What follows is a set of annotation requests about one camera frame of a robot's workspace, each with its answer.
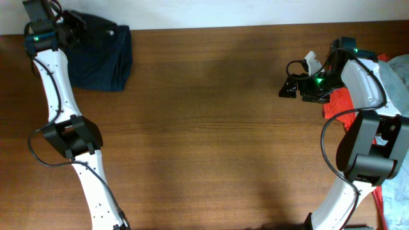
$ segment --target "red cloth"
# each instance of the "red cloth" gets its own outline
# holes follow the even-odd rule
[[[330,102],[324,104],[324,118],[332,118],[335,114],[349,109],[353,109],[350,92],[346,88],[337,89],[331,93]],[[337,118],[338,121],[344,123],[345,130],[350,129],[354,119],[354,112]]]
[[[378,59],[383,61],[388,59],[385,55],[381,57],[378,56]],[[330,102],[324,104],[323,107],[323,114],[324,118],[329,119],[333,117],[335,114],[353,109],[352,99],[350,96],[350,92],[346,88],[337,89],[330,95]],[[355,113],[351,112],[349,114],[345,114],[337,118],[340,122],[344,123],[345,130],[351,127],[353,120],[355,119]],[[382,219],[383,230],[388,230],[386,226],[385,217],[383,216],[383,199],[382,199],[382,188],[378,186],[373,192],[372,195],[375,199],[376,207],[378,208],[378,212]]]

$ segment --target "black wire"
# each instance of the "black wire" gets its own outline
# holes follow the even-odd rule
[[[27,37],[27,35],[29,34],[29,30],[30,30],[30,26],[31,26],[31,22],[26,23],[26,25],[24,26],[24,38]]]
[[[330,90],[328,93],[325,93],[325,94],[322,95],[319,99],[317,99],[317,100],[315,101],[315,103],[319,102],[322,98],[325,98],[326,96],[330,95],[330,94],[331,94],[332,92],[334,92],[335,90],[337,90],[337,89],[332,89],[332,90]]]
[[[116,199],[115,199],[115,197],[114,197],[114,194],[112,193],[111,189],[109,188],[108,184],[106,184],[106,182],[105,182],[94,170],[92,170],[92,168],[91,168],[87,163],[84,163],[84,162],[64,162],[64,163],[59,163],[59,164],[48,164],[48,163],[44,162],[43,160],[41,160],[41,159],[37,156],[37,154],[35,153],[35,151],[34,151],[32,145],[31,145],[31,139],[34,137],[35,134],[41,132],[44,128],[47,128],[49,125],[53,124],[53,123],[58,119],[59,115],[61,114],[61,96],[60,96],[60,94],[59,94],[56,81],[55,81],[54,77],[52,76],[51,71],[45,66],[45,64],[43,64],[41,61],[39,61],[39,60],[36,59],[35,57],[33,57],[32,59],[33,59],[33,61],[37,62],[41,67],[43,67],[44,70],[47,72],[47,74],[50,76],[51,81],[52,81],[52,84],[54,85],[54,88],[55,88],[55,90],[56,90],[57,99],[58,99],[58,109],[57,109],[57,114],[56,114],[56,116],[55,116],[51,121],[49,121],[47,124],[45,124],[44,126],[42,126],[41,128],[38,128],[38,129],[32,131],[32,132],[29,134],[29,136],[28,136],[27,145],[28,145],[28,148],[29,148],[29,150],[30,150],[32,156],[34,156],[34,158],[35,158],[39,163],[41,163],[42,165],[44,165],[44,166],[46,166],[46,167],[60,167],[60,166],[74,165],[74,164],[79,164],[79,165],[82,165],[82,166],[86,167],[99,181],[101,181],[101,183],[102,183],[102,184],[104,185],[104,187],[107,189],[107,191],[108,191],[110,197],[112,198],[112,201],[114,201],[115,207],[116,207],[116,209],[118,210],[118,212],[119,212],[119,213],[123,213],[122,210],[121,210],[121,208],[120,208],[120,206],[118,205],[118,202],[116,201]]]
[[[55,4],[58,7],[57,15],[56,15],[56,18],[54,19],[54,21],[57,22],[61,18],[62,14],[63,14],[63,9],[62,9],[60,3],[57,0],[50,0],[50,1],[51,1],[51,3]]]
[[[287,65],[287,67],[286,67],[286,73],[287,73],[287,75],[288,75],[289,77],[292,77],[291,74],[290,74],[289,71],[288,71],[288,67],[289,67],[291,64],[293,64],[293,63],[303,63],[303,62],[304,62],[304,60],[294,60],[294,61],[290,61],[290,62],[288,63],[288,65]]]
[[[364,107],[364,108],[358,108],[358,109],[350,109],[344,112],[340,112],[338,114],[336,114],[335,116],[333,116],[332,118],[330,118],[324,125],[322,132],[321,132],[321,151],[322,151],[322,155],[324,158],[325,163],[327,163],[328,167],[331,169],[331,171],[337,175],[341,180],[345,181],[347,184],[349,184],[355,191],[355,200],[352,206],[352,209],[349,213],[349,215],[347,216],[344,224],[341,226],[340,230],[344,229],[345,226],[347,225],[348,221],[351,219],[351,216],[353,215],[353,212],[355,211],[355,209],[358,206],[358,201],[359,201],[359,196],[360,196],[360,191],[358,190],[358,188],[350,181],[348,181],[340,172],[338,172],[335,167],[330,163],[328,156],[325,152],[325,145],[324,145],[324,139],[325,139],[325,132],[327,131],[328,126],[331,124],[331,122],[333,122],[335,119],[337,119],[338,117],[351,113],[351,112],[359,112],[359,111],[369,111],[369,110],[375,110],[375,109],[380,109],[382,107],[384,107],[387,104],[387,96],[386,96],[386,92],[384,90],[384,88],[382,87],[381,82],[379,81],[379,79],[373,74],[373,72],[368,69],[361,61],[359,61],[359,59],[352,54],[350,51],[339,48],[334,50],[330,56],[335,52],[335,51],[342,51],[346,54],[348,54],[350,56],[350,58],[354,59],[375,81],[376,85],[379,87],[381,94],[382,94],[382,102],[379,105],[376,106],[372,106],[372,107]]]
[[[34,61],[31,60],[30,62],[31,62],[31,73],[33,73],[34,77],[40,78],[40,76],[37,75],[36,72],[34,71]]]
[[[302,62],[304,62],[304,60],[290,61],[290,62],[288,63],[288,65],[287,65],[287,68],[286,68],[287,76],[288,76],[289,78],[293,79],[293,80],[298,80],[298,81],[303,81],[303,80],[310,79],[311,77],[314,77],[316,74],[319,74],[319,73],[329,64],[329,62],[330,62],[332,56],[333,56],[337,51],[346,51],[346,52],[348,52],[350,55],[352,55],[353,57],[355,57],[351,52],[347,51],[347,50],[344,49],[344,48],[335,49],[335,50],[333,50],[333,51],[330,53],[330,55],[328,56],[327,60],[325,60],[324,65],[322,65],[321,68],[320,68],[319,70],[317,70],[317,72],[315,72],[315,73],[313,73],[313,74],[311,74],[310,76],[307,76],[307,77],[295,77],[295,76],[293,76],[292,74],[290,74],[289,71],[288,71],[288,67],[290,66],[290,64],[296,63],[296,62],[297,62],[297,63],[302,63]]]

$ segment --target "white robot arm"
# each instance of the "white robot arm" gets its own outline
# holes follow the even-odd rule
[[[304,60],[294,61],[301,63],[309,73],[290,76],[287,71],[289,77],[279,94],[294,98],[299,89],[304,101],[324,104],[328,102],[330,92],[346,86],[354,108],[358,108],[350,111],[356,112],[357,118],[338,147],[337,167],[340,171],[326,159],[328,166],[339,176],[321,206],[309,214],[304,223],[305,230],[348,229],[346,223],[354,209],[376,186],[395,177],[409,148],[406,141],[409,119],[402,117],[390,101],[374,53],[358,50],[355,39],[347,37],[334,41],[331,49],[326,61],[326,65],[331,65],[330,70],[324,72],[324,66],[315,60],[315,53],[311,51]],[[336,54],[338,50],[344,55]],[[325,158],[323,138],[332,120],[327,122],[321,134]],[[384,146],[372,144],[374,137],[388,143]]]
[[[102,136],[98,127],[82,116],[75,103],[68,78],[68,60],[60,49],[68,45],[67,41],[75,40],[74,36],[83,26],[81,19],[61,9],[57,10],[59,17],[55,17],[48,1],[26,1],[24,6],[31,19],[25,29],[24,46],[40,72],[49,108],[49,123],[30,135],[29,149],[43,165],[73,166],[86,196],[94,230],[130,229],[107,185],[100,151]],[[50,165],[40,160],[31,146],[31,138],[38,132],[70,161]]]

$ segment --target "navy blue cloth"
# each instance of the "navy blue cloth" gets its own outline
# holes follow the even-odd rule
[[[92,25],[88,22],[91,29],[78,46],[65,50],[71,85],[82,89],[123,91],[132,66],[129,27]]]

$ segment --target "wood grain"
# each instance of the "wood grain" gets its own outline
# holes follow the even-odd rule
[[[74,89],[104,137],[107,180],[132,229],[244,229],[298,224],[335,176],[319,136],[322,105],[279,98],[285,66],[332,40],[409,53],[409,22],[133,31],[134,66],[122,93]],[[26,138],[47,120],[42,84],[21,36],[0,37],[0,229],[91,229],[70,167],[48,169]],[[344,135],[328,131],[329,157]],[[41,137],[48,162],[62,159]],[[377,226],[368,196],[352,224]]]

